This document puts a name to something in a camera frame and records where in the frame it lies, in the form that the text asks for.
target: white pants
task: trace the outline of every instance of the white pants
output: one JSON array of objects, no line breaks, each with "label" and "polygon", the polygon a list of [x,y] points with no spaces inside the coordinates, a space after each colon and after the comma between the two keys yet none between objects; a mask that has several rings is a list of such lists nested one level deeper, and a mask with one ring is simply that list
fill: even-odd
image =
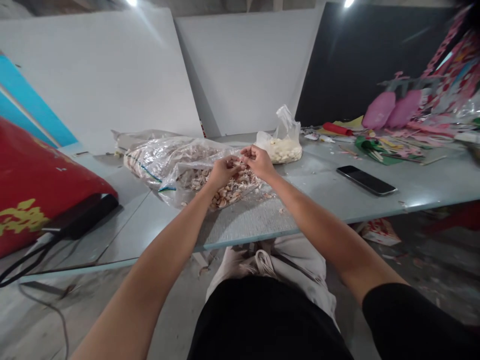
[{"label": "white pants", "polygon": [[226,279],[247,275],[268,276],[300,289],[335,325],[337,299],[329,292],[325,259],[303,234],[282,236],[255,243],[258,249],[249,257],[248,249],[227,247],[218,271],[206,291],[206,300]]}]

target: white board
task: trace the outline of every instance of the white board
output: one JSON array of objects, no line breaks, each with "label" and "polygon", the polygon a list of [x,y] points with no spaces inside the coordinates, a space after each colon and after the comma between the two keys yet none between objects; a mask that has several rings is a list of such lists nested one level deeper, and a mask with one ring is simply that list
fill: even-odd
[{"label": "white board", "polygon": [[283,104],[295,113],[324,7],[175,19],[208,137],[273,130]]},{"label": "white board", "polygon": [[168,8],[4,20],[0,49],[93,154],[110,129],[203,137]]}]

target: green paper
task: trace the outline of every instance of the green paper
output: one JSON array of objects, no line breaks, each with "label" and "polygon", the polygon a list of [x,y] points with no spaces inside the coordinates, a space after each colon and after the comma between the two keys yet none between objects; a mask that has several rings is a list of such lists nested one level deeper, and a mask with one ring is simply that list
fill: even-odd
[{"label": "green paper", "polygon": [[[406,161],[406,160],[402,160],[401,158],[394,158],[394,157],[390,157],[390,156],[384,156],[383,157],[383,162],[379,161],[375,156],[373,156],[370,153],[370,151],[368,151],[368,149],[375,150],[380,155],[388,154],[388,152],[383,147],[380,147],[380,146],[376,145],[373,141],[365,139],[365,136],[358,136],[356,138],[356,141],[355,141],[355,146],[357,147],[357,149],[361,150],[362,153],[368,155],[373,160],[375,160],[376,162],[378,162],[380,164],[383,164],[383,165],[390,166],[390,165],[394,165],[394,164],[398,164],[398,163],[402,163],[402,162]],[[416,156],[416,155],[409,155],[408,156],[409,159],[418,159],[419,157],[420,156]]]}]

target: floor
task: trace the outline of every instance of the floor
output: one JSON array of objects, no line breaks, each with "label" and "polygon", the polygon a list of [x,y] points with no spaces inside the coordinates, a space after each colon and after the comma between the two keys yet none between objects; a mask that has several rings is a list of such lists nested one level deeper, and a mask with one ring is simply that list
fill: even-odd
[{"label": "floor", "polygon": [[[424,236],[420,228],[432,222],[424,213],[390,220],[402,242],[393,247],[369,244],[388,257],[385,260],[432,303],[465,324],[480,325],[478,233],[454,228]],[[201,271],[194,260],[186,264],[160,314],[148,359],[186,359],[207,287],[222,255],[220,250],[207,271]],[[61,309],[72,353],[129,270],[122,268],[51,281],[49,284],[59,287],[76,284],[74,291],[61,300],[37,290],[27,291]],[[354,358],[380,359],[360,308],[331,266],[327,283],[337,297],[337,322]],[[63,341],[56,313],[24,298],[13,285],[0,291],[0,360],[63,359]]]}]

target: gold pattern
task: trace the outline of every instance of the gold pattern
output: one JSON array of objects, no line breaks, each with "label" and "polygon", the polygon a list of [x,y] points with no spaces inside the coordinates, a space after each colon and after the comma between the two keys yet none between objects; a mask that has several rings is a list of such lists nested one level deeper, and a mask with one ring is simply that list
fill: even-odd
[{"label": "gold pattern", "polygon": [[40,211],[39,206],[31,207],[34,202],[35,199],[32,198],[19,202],[16,208],[10,207],[0,211],[0,217],[9,216],[0,223],[0,236],[4,234],[4,230],[12,230],[15,234],[27,228],[31,233],[39,231],[49,219]]}]

